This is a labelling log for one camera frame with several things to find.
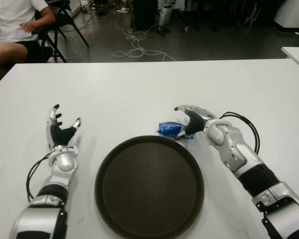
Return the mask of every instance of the white t-shirt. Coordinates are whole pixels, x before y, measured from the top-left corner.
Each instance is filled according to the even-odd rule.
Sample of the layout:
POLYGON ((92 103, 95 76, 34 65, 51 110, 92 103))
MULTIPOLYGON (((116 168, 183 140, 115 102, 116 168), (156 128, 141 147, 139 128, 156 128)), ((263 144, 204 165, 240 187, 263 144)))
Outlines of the white t-shirt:
POLYGON ((0 42, 36 40, 37 35, 24 32, 20 24, 34 21, 35 10, 47 6, 44 0, 0 0, 0 42))

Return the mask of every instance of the robotic arm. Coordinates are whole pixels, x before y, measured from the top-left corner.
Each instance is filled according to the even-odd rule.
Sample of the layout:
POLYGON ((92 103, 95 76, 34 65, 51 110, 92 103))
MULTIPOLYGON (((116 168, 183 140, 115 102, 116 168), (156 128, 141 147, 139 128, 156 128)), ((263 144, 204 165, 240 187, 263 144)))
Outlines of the robotic arm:
POLYGON ((67 229, 67 212, 64 210, 70 180, 78 168, 76 147, 68 147, 70 139, 81 125, 78 118, 67 129, 60 129, 62 122, 54 106, 46 122, 46 135, 51 153, 52 173, 15 221, 10 239, 64 239, 67 229))
POLYGON ((220 154, 223 164, 232 171, 252 196, 252 202, 264 213, 262 223, 271 239, 299 239, 299 197, 264 164, 244 142, 239 129, 208 110, 183 105, 190 122, 176 140, 202 131, 203 137, 220 154))

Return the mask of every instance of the blue packet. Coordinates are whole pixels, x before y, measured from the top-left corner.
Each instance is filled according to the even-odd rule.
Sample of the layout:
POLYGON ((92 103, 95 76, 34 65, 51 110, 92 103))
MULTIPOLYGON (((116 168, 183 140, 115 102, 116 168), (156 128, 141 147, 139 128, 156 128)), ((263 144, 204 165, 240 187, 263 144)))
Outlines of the blue packet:
POLYGON ((185 128, 186 126, 181 123, 165 122, 159 123, 157 132, 165 136, 176 137, 185 128))

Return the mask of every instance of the concrete floor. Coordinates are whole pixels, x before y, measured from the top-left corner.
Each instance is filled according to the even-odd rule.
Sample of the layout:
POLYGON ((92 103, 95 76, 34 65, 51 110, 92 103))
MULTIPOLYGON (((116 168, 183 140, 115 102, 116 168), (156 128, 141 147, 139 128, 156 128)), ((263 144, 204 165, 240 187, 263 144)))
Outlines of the concrete floor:
MULTIPOLYGON (((68 62, 144 62, 162 61, 163 55, 141 58, 111 56, 112 52, 131 50, 131 40, 115 28, 118 17, 110 12, 107 17, 97 19, 94 15, 78 13, 75 22, 89 42, 87 48, 71 26, 63 28, 67 40, 59 35, 59 50, 68 62)), ((129 28, 129 17, 117 21, 119 27, 129 28)), ((299 35, 281 33, 271 26, 220 25, 219 32, 213 32, 206 23, 201 31, 189 29, 184 32, 181 18, 172 18, 169 28, 172 33, 160 36, 156 28, 148 32, 148 37, 140 42, 146 50, 166 52, 177 61, 233 60, 285 58, 283 46, 299 46, 299 35)))

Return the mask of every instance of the brown tray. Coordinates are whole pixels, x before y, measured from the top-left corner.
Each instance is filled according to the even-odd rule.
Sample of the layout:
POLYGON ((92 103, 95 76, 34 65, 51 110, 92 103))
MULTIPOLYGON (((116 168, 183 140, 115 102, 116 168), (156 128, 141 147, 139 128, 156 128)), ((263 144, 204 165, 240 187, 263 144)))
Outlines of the brown tray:
POLYGON ((99 211, 127 239, 173 239, 197 218, 204 183, 194 157, 159 136, 129 139, 103 161, 95 183, 99 211))

